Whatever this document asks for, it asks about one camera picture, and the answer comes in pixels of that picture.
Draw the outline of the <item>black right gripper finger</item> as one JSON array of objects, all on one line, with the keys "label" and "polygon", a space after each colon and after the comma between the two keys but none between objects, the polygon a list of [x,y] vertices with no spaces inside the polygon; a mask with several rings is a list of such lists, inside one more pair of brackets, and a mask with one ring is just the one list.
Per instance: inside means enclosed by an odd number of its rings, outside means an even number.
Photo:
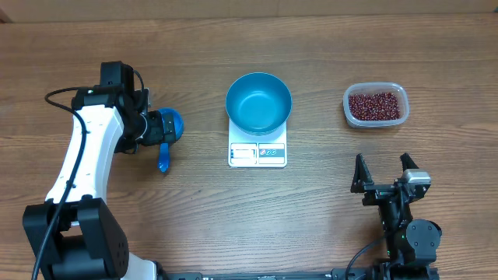
[{"label": "black right gripper finger", "polygon": [[374,180],[370,174],[363,154],[356,155],[355,172],[351,184],[352,193],[365,193],[371,191],[374,187]]},{"label": "black right gripper finger", "polygon": [[400,160],[402,162],[402,169],[403,170],[418,169],[419,168],[407,152],[405,152],[404,154],[402,154],[400,156]]}]

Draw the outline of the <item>blue plastic measuring scoop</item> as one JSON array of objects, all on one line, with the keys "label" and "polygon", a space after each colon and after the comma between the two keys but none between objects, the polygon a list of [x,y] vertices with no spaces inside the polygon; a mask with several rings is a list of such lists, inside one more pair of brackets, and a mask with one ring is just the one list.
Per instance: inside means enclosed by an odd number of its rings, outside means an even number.
[{"label": "blue plastic measuring scoop", "polygon": [[173,108],[160,108],[163,121],[163,140],[160,143],[158,168],[162,173],[170,167],[170,147],[177,142],[184,132],[184,121],[178,111]]}]

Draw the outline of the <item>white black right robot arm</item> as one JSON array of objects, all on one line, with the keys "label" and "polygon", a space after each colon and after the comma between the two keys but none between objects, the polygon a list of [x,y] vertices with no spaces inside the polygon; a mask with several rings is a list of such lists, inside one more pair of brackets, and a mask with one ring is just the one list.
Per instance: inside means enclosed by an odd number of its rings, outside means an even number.
[{"label": "white black right robot arm", "polygon": [[[400,156],[402,175],[391,184],[375,184],[362,154],[356,156],[351,192],[364,194],[364,206],[377,206],[383,236],[367,244],[348,263],[345,279],[438,279],[436,268],[442,229],[426,219],[414,219],[409,205],[425,197],[431,185],[429,173],[419,168],[409,154]],[[368,268],[353,271],[356,260],[384,242],[388,257]]]}]

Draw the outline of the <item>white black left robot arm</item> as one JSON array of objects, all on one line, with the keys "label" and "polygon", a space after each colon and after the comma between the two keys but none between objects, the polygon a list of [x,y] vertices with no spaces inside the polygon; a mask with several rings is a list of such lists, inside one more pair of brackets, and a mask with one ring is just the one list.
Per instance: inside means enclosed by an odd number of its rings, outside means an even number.
[{"label": "white black left robot arm", "polygon": [[75,87],[73,129],[65,160],[44,203],[29,205],[23,228],[36,258],[31,277],[46,279],[165,279],[157,261],[134,255],[107,206],[115,154],[160,148],[158,167],[170,166],[170,147],[184,131],[172,108],[149,110],[150,91],[135,87],[139,72],[121,61],[100,66],[100,82]]}]

